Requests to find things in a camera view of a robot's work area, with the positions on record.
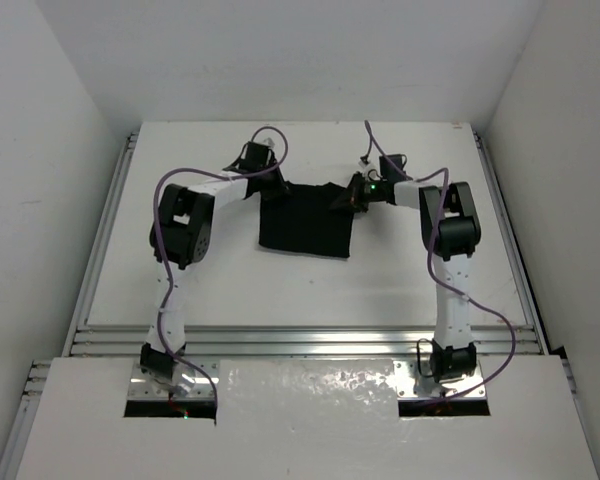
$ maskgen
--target wall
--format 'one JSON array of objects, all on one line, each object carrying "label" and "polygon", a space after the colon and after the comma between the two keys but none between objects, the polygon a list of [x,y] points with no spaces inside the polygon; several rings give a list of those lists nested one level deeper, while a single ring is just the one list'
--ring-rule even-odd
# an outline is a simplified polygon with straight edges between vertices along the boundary
[{"label": "wall", "polygon": [[600,469],[600,0],[547,2],[488,140]]},{"label": "wall", "polygon": [[0,455],[59,354],[118,142],[32,1],[0,0]]},{"label": "wall", "polygon": [[141,120],[483,128],[543,0],[38,0],[118,133]]}]

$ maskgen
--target cable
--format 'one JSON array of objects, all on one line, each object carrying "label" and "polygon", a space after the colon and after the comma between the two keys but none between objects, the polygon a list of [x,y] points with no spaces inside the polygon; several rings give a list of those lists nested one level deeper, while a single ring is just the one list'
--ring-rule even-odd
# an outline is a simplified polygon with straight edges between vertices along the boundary
[{"label": "cable", "polygon": [[277,168],[280,168],[280,165],[282,165],[282,163],[287,158],[287,154],[289,153],[289,142],[287,141],[287,137],[284,135],[284,133],[282,133],[281,130],[279,130],[276,127],[270,126],[270,125],[265,125],[263,127],[258,128],[254,132],[254,134],[251,136],[251,141],[253,142],[255,140],[255,138],[258,136],[258,134],[265,130],[271,130],[271,131],[276,132],[278,135],[280,135],[280,137],[282,138],[282,142],[284,143],[284,153],[280,157],[280,160],[278,161],[278,163],[276,163],[268,168],[265,168],[264,170],[262,170],[260,172],[246,173],[246,174],[242,174],[242,175],[236,175],[233,177],[225,177],[222,175],[218,175],[216,173],[206,172],[204,170],[200,170],[197,168],[189,168],[189,167],[176,168],[174,170],[171,170],[171,171],[165,173],[162,176],[162,178],[158,181],[158,184],[156,185],[156,189],[153,193],[153,227],[154,227],[154,231],[155,231],[155,235],[156,235],[156,245],[158,247],[158,252],[160,253],[160,258],[162,259],[162,264],[164,265],[164,269],[167,274],[167,282],[169,284],[169,286],[167,288],[167,292],[165,293],[165,295],[162,299],[162,302],[160,303],[160,308],[158,309],[158,317],[157,317],[157,322],[156,322],[157,323],[156,328],[158,330],[158,337],[159,337],[160,343],[162,344],[162,347],[164,348],[164,351],[167,355],[169,355],[176,362],[182,363],[183,365],[186,365],[187,367],[191,368],[192,370],[198,372],[200,375],[202,375],[204,378],[206,378],[209,381],[209,384],[211,385],[211,388],[213,390],[213,400],[214,400],[214,407],[215,407],[216,412],[218,411],[218,390],[216,388],[215,383],[211,379],[211,377],[202,368],[198,367],[197,365],[194,365],[189,360],[185,359],[184,357],[178,355],[176,352],[171,350],[171,347],[169,347],[169,344],[167,343],[167,340],[164,336],[164,332],[163,332],[163,328],[162,328],[162,314],[164,312],[165,307],[167,306],[167,302],[169,301],[171,294],[173,293],[175,281],[174,281],[174,277],[173,277],[173,272],[171,270],[171,265],[169,265],[169,260],[167,258],[167,249],[164,246],[164,238],[162,237],[162,229],[160,228],[160,215],[159,215],[160,192],[162,191],[162,187],[167,182],[167,180],[169,180],[174,175],[177,175],[178,173],[195,173],[198,175],[204,175],[205,177],[211,177],[211,178],[215,178],[217,180],[226,182],[226,181],[231,181],[231,180],[239,180],[239,179],[243,179],[243,178],[248,179],[248,178],[257,177],[259,175],[264,175],[264,174],[267,174]]},{"label": "cable", "polygon": [[[375,136],[373,135],[373,131],[371,130],[371,124],[369,123],[368,120],[364,121],[364,126],[365,126],[365,129],[367,130],[367,133],[369,134],[370,141],[374,144],[374,146],[380,152],[380,154],[383,157],[387,158],[387,155],[381,149]],[[397,172],[399,172],[403,177],[405,177],[407,180],[413,180],[412,177],[409,177],[405,172],[400,170],[396,165],[393,164],[393,162],[387,162],[387,163],[392,168],[394,168]],[[440,227],[440,222],[442,221],[442,218],[444,216],[444,202],[445,202],[445,199],[447,198],[447,193],[449,192],[449,169],[444,167],[439,170],[436,170],[435,172],[431,173],[430,175],[427,175],[425,177],[418,178],[415,180],[416,182],[419,182],[419,183],[426,182],[427,180],[431,180],[432,178],[437,177],[440,174],[443,175],[442,189],[440,190],[440,202],[438,203],[438,209],[436,211],[436,216],[433,221],[433,234],[431,235],[431,238],[429,238],[429,245],[427,245],[427,271],[429,272],[429,276],[431,277],[431,279],[434,282],[436,282],[441,287],[446,288],[447,290],[455,293],[456,295],[460,295],[461,297],[466,298],[467,301],[471,305],[476,307],[477,309],[482,310],[483,312],[489,313],[491,315],[494,315],[494,316],[498,317],[500,320],[502,320],[505,323],[505,325],[507,326],[507,328],[509,329],[509,333],[511,334],[511,350],[509,351],[507,358],[496,369],[496,371],[493,372],[488,377],[484,378],[482,380],[482,382],[480,382],[479,384],[477,384],[471,388],[468,388],[466,390],[463,390],[462,392],[454,393],[453,395],[449,395],[446,397],[440,397],[440,398],[433,398],[430,400],[424,400],[422,402],[419,402],[419,404],[421,406],[436,405],[439,403],[446,402],[452,398],[463,397],[466,394],[471,393],[480,387],[483,387],[484,385],[489,383],[491,380],[496,378],[498,375],[500,375],[505,368],[507,368],[507,366],[511,363],[511,360],[513,360],[513,357],[516,353],[516,332],[515,332],[513,325],[511,324],[511,322],[509,320],[507,320],[507,318],[504,315],[502,315],[501,313],[499,313],[489,307],[486,307],[486,306],[480,304],[473,298],[469,297],[469,295],[467,295],[466,292],[463,292],[462,290],[459,290],[459,289],[445,283],[443,280],[439,279],[436,276],[435,272],[433,271],[433,250],[435,248],[436,240],[438,239],[438,229]]]}]

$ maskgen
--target folded black fabric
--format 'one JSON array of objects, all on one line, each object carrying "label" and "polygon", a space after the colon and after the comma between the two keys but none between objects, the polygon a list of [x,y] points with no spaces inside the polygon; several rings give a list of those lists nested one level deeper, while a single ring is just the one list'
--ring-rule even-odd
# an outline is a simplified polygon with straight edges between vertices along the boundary
[{"label": "folded black fabric", "polygon": [[260,200],[260,245],[285,252],[349,258],[353,213],[329,210],[343,187],[294,185],[291,195]]}]

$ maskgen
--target white wall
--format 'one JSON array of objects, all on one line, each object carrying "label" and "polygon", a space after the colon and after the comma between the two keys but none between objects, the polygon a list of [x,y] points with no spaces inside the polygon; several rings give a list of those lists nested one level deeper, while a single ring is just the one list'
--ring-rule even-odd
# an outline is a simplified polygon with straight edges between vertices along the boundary
[{"label": "white wall", "polygon": [[488,139],[600,459],[600,0],[547,2]]},{"label": "white wall", "polygon": [[0,0],[0,455],[31,361],[61,351],[118,148],[33,1]]},{"label": "white wall", "polygon": [[141,120],[483,128],[543,0],[37,0],[117,132]]}]

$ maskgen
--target black wire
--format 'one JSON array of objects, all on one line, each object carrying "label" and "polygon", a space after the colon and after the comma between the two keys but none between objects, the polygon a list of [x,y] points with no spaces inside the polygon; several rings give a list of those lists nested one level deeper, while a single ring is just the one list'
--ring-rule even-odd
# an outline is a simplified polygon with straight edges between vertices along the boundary
[{"label": "black wire", "polygon": [[433,374],[425,375],[424,373],[422,373],[422,364],[420,363],[420,342],[429,342],[431,345],[433,345],[433,342],[428,338],[421,338],[416,342],[416,359],[418,363],[418,373],[422,378],[433,378]]}]

